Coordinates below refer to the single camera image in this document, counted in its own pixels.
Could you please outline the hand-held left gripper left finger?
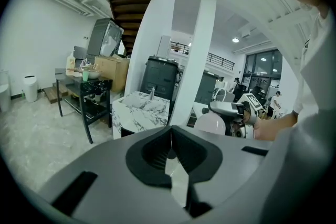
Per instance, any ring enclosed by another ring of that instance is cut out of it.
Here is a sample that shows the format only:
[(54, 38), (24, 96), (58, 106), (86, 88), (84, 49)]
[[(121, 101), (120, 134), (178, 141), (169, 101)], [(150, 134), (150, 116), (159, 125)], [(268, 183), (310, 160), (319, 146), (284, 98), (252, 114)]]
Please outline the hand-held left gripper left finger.
[(63, 208), (59, 197), (83, 172), (95, 180), (71, 213), (85, 223), (184, 223), (191, 216), (173, 198), (171, 191), (145, 185), (127, 168), (127, 150), (160, 128), (109, 140), (85, 152), (54, 174), (39, 196), (50, 205)]

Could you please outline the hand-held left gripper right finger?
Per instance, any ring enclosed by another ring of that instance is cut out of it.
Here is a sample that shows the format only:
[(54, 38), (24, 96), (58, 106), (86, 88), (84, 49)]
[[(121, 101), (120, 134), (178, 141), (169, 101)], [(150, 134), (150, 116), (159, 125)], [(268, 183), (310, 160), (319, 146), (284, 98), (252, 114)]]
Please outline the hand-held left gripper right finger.
[(255, 171), (271, 142), (179, 126), (171, 133), (189, 175), (187, 207), (172, 209), (171, 219), (262, 219), (267, 193)]

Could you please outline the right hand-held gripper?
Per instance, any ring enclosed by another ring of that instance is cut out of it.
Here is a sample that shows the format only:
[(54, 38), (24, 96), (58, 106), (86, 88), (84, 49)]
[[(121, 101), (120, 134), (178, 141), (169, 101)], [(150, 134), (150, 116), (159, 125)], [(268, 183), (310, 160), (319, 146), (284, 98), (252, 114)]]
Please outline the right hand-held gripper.
[(237, 103), (212, 101), (209, 110), (220, 115), (236, 115), (231, 121), (230, 130), (233, 137), (254, 139), (254, 125), (259, 117), (262, 105), (252, 93), (244, 93)]

